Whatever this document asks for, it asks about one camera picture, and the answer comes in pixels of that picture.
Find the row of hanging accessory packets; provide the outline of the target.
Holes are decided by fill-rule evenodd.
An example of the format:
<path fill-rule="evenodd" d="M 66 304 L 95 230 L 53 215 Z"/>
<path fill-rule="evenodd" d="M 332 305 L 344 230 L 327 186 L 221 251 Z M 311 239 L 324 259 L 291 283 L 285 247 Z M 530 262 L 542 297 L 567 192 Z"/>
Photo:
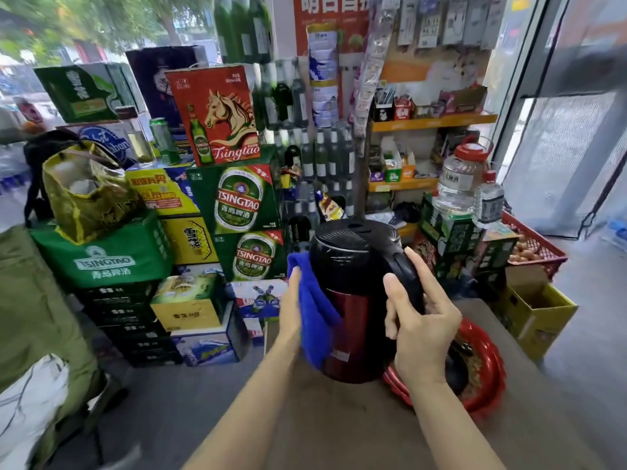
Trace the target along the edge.
<path fill-rule="evenodd" d="M 496 48 L 508 0 L 400 0 L 395 46 Z"/>

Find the green box with yellow label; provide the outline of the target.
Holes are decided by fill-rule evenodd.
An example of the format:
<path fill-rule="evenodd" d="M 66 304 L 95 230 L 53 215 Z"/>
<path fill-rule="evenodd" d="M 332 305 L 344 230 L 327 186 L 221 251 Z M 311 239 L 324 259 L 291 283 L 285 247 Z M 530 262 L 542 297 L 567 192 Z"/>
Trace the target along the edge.
<path fill-rule="evenodd" d="M 34 73 L 67 124 L 118 120 L 116 108 L 147 111 L 130 66 L 94 62 L 35 68 Z"/>

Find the red horse print beer box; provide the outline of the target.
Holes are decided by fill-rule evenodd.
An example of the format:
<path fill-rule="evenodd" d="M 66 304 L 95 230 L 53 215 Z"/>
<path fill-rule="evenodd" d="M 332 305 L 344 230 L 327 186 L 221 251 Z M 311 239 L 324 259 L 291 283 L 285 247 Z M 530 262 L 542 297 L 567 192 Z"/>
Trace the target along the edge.
<path fill-rule="evenodd" d="M 246 64 L 167 70 L 197 166 L 260 158 Z"/>

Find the blue cleaning cloth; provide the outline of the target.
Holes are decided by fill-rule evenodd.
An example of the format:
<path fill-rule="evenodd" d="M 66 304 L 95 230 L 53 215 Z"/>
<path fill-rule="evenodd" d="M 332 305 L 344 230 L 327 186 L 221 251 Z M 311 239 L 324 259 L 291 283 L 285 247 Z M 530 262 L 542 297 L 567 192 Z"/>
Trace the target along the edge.
<path fill-rule="evenodd" d="M 342 318 L 326 296 L 312 269 L 309 252 L 294 252 L 287 257 L 288 277 L 300 270 L 298 307 L 301 316 L 301 347 L 306 361 L 323 371 L 324 361 L 333 349 L 333 330 Z"/>

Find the small green beer box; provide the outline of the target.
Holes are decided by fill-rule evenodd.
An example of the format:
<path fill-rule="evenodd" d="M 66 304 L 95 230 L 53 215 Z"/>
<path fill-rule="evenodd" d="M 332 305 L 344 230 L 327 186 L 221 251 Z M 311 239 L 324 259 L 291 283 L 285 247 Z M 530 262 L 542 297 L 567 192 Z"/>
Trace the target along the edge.
<path fill-rule="evenodd" d="M 212 236 L 226 282 L 286 277 L 288 255 L 282 229 Z"/>

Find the large green beer box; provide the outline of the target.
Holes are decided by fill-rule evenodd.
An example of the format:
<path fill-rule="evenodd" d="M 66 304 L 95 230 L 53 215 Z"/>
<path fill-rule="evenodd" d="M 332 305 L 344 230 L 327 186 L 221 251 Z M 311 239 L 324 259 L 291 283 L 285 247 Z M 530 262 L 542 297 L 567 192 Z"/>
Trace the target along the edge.
<path fill-rule="evenodd" d="M 186 171 L 192 198 L 211 235 L 243 234 L 283 226 L 284 201 L 277 148 L 259 158 Z"/>

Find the yellow plastic bag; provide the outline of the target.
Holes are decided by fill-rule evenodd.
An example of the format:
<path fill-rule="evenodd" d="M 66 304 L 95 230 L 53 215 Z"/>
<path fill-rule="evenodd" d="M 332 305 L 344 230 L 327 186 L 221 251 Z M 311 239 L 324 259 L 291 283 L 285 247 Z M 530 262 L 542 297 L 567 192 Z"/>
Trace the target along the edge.
<path fill-rule="evenodd" d="M 122 227 L 145 210 L 119 161 L 99 142 L 79 140 L 42 165 L 55 231 L 84 245 Z"/>

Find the red and black electric kettle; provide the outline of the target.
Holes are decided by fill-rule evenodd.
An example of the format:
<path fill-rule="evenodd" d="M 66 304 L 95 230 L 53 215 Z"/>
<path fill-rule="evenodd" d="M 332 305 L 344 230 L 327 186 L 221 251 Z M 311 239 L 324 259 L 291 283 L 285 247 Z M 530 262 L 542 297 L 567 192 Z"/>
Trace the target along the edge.
<path fill-rule="evenodd" d="M 384 275 L 395 275 L 412 307 L 425 314 L 424 290 L 399 233 L 379 221 L 328 221 L 314 232 L 309 253 L 320 288 L 342 318 L 322 373 L 345 384 L 380 379 L 396 355 L 396 341 L 385 332 Z"/>

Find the yellow box with red print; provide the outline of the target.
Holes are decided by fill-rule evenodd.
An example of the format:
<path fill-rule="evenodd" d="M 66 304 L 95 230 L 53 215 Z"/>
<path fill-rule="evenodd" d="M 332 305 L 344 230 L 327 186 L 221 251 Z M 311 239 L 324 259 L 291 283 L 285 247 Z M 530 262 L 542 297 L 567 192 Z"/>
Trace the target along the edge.
<path fill-rule="evenodd" d="M 196 205 L 187 169 L 194 164 L 155 164 L 151 167 L 135 165 L 125 171 L 130 185 L 142 197 L 146 207 L 160 216 L 195 215 Z"/>

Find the small clear bottle red cap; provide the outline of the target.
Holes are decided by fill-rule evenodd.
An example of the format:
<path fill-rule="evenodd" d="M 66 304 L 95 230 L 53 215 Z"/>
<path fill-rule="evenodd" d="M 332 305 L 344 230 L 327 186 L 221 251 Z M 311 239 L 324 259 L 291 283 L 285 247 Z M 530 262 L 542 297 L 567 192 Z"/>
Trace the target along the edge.
<path fill-rule="evenodd" d="M 488 170 L 483 183 L 474 191 L 473 221 L 476 227 L 488 229 L 502 219 L 505 205 L 504 188 L 497 182 L 497 173 Z"/>

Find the pile of brown eggs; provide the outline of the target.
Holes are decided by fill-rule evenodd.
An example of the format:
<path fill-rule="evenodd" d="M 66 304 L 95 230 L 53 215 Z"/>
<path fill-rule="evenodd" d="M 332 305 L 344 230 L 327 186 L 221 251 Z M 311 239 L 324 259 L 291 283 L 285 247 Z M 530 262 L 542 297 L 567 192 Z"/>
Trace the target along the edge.
<path fill-rule="evenodd" d="M 541 246 L 537 244 L 537 241 L 523 234 L 519 234 L 517 243 L 508 257 L 508 262 L 531 262 L 543 259 L 544 258 L 541 255 Z"/>

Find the olive green cloth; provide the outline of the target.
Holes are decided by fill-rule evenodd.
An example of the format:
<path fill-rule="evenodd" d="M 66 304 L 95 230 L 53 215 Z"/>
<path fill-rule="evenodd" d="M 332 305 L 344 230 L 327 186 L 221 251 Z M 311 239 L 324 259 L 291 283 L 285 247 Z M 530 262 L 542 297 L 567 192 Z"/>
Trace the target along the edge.
<path fill-rule="evenodd" d="M 69 368 L 68 394 L 85 400 L 98 363 L 74 312 L 27 229 L 0 233 L 0 388 L 46 355 Z"/>

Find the green beer crate white print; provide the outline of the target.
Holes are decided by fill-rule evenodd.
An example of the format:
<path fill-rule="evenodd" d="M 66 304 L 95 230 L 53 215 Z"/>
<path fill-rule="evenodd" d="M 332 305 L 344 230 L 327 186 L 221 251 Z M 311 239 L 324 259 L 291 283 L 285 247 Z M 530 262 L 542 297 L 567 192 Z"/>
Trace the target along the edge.
<path fill-rule="evenodd" d="M 29 229 L 59 284 L 69 291 L 157 281 L 170 275 L 174 256 L 155 210 L 87 244 L 63 238 L 53 220 Z"/>

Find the orange shelf rack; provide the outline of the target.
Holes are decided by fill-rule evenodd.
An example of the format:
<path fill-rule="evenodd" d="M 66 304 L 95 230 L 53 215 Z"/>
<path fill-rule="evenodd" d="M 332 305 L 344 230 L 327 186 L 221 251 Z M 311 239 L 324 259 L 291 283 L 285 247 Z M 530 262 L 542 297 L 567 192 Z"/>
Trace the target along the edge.
<path fill-rule="evenodd" d="M 392 136 L 396 141 L 406 145 L 414 154 L 417 164 L 431 160 L 431 151 L 436 143 L 436 135 L 440 128 L 474 128 L 493 125 L 498 115 L 488 112 L 464 113 L 435 118 L 404 119 L 389 122 L 372 122 L 368 124 L 368 136 L 364 144 L 364 152 L 368 160 L 374 159 L 379 153 L 380 142 L 385 136 Z M 356 200 L 356 214 L 388 212 L 401 202 L 419 204 L 424 194 L 435 190 L 437 177 L 416 175 L 412 178 L 401 177 L 400 181 L 368 180 L 364 186 L 362 200 Z"/>

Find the person's right hand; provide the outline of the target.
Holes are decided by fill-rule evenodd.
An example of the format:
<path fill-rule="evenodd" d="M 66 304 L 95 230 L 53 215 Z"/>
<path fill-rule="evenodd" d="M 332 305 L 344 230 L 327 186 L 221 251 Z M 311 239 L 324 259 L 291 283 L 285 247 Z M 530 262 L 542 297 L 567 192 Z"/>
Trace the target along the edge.
<path fill-rule="evenodd" d="M 426 313 L 418 312 L 418 324 L 409 332 L 400 332 L 395 340 L 394 366 L 404 385 L 419 379 L 446 382 L 445 359 L 461 324 L 461 313 L 422 257 L 410 247 L 404 249 L 404 254 L 418 273 Z"/>

